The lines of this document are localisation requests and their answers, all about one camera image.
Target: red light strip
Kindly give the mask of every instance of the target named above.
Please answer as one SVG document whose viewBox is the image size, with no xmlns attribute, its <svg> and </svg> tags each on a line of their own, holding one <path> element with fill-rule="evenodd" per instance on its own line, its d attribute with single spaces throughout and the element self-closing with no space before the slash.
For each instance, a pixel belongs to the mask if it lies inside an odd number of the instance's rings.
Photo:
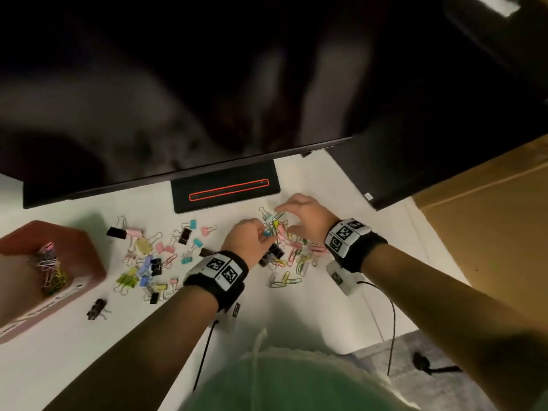
<svg viewBox="0 0 548 411">
<path fill-rule="evenodd" d="M 247 189 L 241 189 L 241 190 L 235 190 L 233 192 L 225 192 L 225 193 L 219 193 L 219 194 L 215 194 L 213 196 L 207 196 L 207 197 L 201 197 L 201 198 L 197 198 L 197 199 L 193 199 L 192 197 L 196 194 L 202 194 L 202 193 L 208 193 L 208 192 L 214 192 L 216 190 L 223 190 L 223 189 L 228 189 L 230 187 L 238 187 L 238 186 L 245 186 L 245 185 L 251 185 L 253 183 L 258 183 L 258 182 L 264 182 L 266 181 L 266 185 L 261 185 L 261 186 L 255 186 L 255 187 L 248 187 Z M 191 193 L 188 195 L 188 200 L 190 200 L 191 202 L 196 202 L 198 200 L 204 200 L 204 199 L 211 199 L 211 198 L 214 198 L 214 197 L 219 197 L 219 196 L 224 196 L 226 194 L 233 194 L 233 193 L 240 193 L 240 192 L 246 192 L 248 190 L 253 190 L 253 189 L 259 189 L 261 187 L 268 187 L 270 186 L 270 180 L 269 179 L 261 179 L 261 180 L 254 180 L 254 181 L 251 181 L 251 182 L 246 182 L 246 183 L 240 183 L 238 185 L 230 185 L 230 186 L 224 186 L 224 187 L 218 187 L 216 189 L 210 189 L 210 190 L 204 190 L 202 192 L 195 192 L 195 193 Z"/>
</svg>

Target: gray floor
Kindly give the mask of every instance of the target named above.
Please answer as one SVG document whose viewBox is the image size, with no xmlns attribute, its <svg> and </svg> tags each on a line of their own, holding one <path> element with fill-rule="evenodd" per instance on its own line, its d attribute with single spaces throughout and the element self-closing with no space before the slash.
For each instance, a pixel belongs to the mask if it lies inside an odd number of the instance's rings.
<svg viewBox="0 0 548 411">
<path fill-rule="evenodd" d="M 390 340 L 354 352 L 365 368 L 386 373 Z M 422 410 L 443 411 L 496 411 L 483 391 L 464 373 L 434 374 L 418 371 L 413 366 L 414 352 L 430 360 L 430 367 L 454 365 L 421 332 L 414 331 L 396 339 L 390 379 L 401 394 Z"/>
</svg>

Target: person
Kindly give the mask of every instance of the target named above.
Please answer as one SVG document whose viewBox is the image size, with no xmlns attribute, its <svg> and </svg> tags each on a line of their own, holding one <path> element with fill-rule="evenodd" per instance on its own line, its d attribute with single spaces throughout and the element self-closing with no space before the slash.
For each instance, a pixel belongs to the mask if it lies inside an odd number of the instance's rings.
<svg viewBox="0 0 548 411">
<path fill-rule="evenodd" d="M 317 200 L 300 193 L 276 211 L 297 215 L 301 225 L 291 226 L 288 232 L 315 243 L 327 242 L 326 237 L 341 223 Z M 263 232 L 264 225 L 258 219 L 242 220 L 232 228 L 219 253 L 221 259 L 226 258 L 230 263 L 226 265 L 233 266 L 233 271 L 226 275 L 227 282 L 241 284 L 238 280 L 245 278 L 245 270 L 256 265 L 275 241 L 275 237 L 265 238 Z M 371 236 L 366 233 L 360 239 L 366 237 L 365 241 L 371 241 Z M 545 329 L 503 303 L 392 247 L 382 238 L 373 241 L 361 244 L 360 251 L 366 254 L 361 258 L 351 247 L 348 253 L 353 251 L 353 262 L 359 260 L 361 272 L 454 360 L 498 409 L 547 409 Z M 209 265 L 216 268 L 215 262 Z M 219 282 L 212 288 L 214 278 L 206 277 L 208 272 L 203 265 L 197 271 L 188 276 L 182 289 L 168 302 L 97 359 L 45 409 L 158 409 L 217 311 L 237 297 L 229 295 L 232 287 L 221 289 L 227 282 Z M 158 355 L 159 351 L 171 353 Z M 146 387 L 139 388 L 139 381 L 145 380 Z M 343 359 L 274 348 L 264 352 L 255 349 L 252 354 L 244 355 L 198 387 L 182 407 L 412 409 L 386 381 Z"/>
</svg>

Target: wristband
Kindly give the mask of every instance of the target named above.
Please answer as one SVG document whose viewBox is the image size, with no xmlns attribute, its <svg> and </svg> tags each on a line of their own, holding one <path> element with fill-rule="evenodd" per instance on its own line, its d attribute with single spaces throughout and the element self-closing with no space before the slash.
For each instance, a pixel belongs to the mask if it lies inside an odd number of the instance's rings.
<svg viewBox="0 0 548 411">
<path fill-rule="evenodd" d="M 197 285 L 217 299 L 219 310 L 228 310 L 242 294 L 249 268 L 241 257 L 230 251 L 209 255 L 197 263 L 183 285 Z"/>
<path fill-rule="evenodd" d="M 359 272 L 362 262 L 380 244 L 388 241 L 355 219 L 338 221 L 325 237 L 325 247 L 339 265 L 350 272 Z"/>
</svg>

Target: forearm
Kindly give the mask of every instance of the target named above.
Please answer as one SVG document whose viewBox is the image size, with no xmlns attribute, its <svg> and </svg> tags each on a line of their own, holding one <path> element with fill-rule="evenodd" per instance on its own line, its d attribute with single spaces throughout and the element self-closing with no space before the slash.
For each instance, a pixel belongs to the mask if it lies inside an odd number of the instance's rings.
<svg viewBox="0 0 548 411">
<path fill-rule="evenodd" d="M 548 338 L 518 312 L 390 245 L 362 272 L 501 409 L 528 409 L 542 392 Z"/>
<path fill-rule="evenodd" d="M 45 410 L 157 410 L 217 306 L 215 297 L 202 288 L 183 287 Z"/>
</svg>

